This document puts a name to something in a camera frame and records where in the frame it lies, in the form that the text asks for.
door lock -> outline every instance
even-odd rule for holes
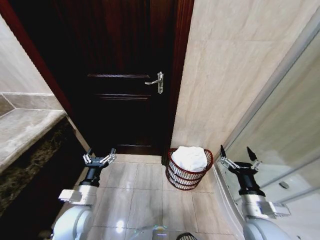
[[[144,84],[146,85],[152,85],[152,84],[158,84],[158,94],[162,94],[164,91],[164,74],[162,71],[157,73],[158,79],[155,81],[146,81]]]

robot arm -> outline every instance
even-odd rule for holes
[[[256,154],[247,147],[248,162],[233,162],[228,159],[224,147],[220,146],[220,162],[239,181],[239,194],[242,198],[242,212],[246,223],[243,226],[245,240],[290,240],[290,237],[273,222],[267,219],[291,215],[288,207],[282,203],[266,201],[265,193],[260,190],[254,175],[259,170],[261,161]]]
[[[53,240],[86,240],[93,225],[93,209],[97,200],[100,173],[117,157],[113,148],[106,157],[90,156],[91,149],[83,155],[88,171],[78,190],[64,189],[59,199],[74,205],[56,221],[53,229]]]

door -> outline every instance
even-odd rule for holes
[[[169,99],[179,1],[9,2],[96,153],[111,147],[118,153],[165,152],[173,128],[168,118],[176,111]],[[189,33],[190,21],[183,24]],[[146,84],[159,72],[161,94],[158,83]]]

glass shower door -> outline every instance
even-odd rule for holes
[[[320,236],[320,34],[311,41],[286,76],[226,149],[234,162],[250,162],[249,146],[263,162],[256,182],[269,201],[287,203],[292,216],[277,224],[293,239]],[[218,163],[238,208],[234,174]],[[314,214],[308,218],[309,211]]]

red wicker basket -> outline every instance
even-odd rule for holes
[[[179,167],[171,158],[171,155],[177,150],[177,148],[170,148],[168,151],[169,163],[165,169],[165,175],[168,181],[175,188],[180,190],[191,190],[194,189],[201,181],[203,176],[208,170],[211,169],[212,164],[214,163],[214,157],[212,156],[211,151],[205,149],[204,153],[207,160],[207,165],[203,171],[193,172],[187,171]]]

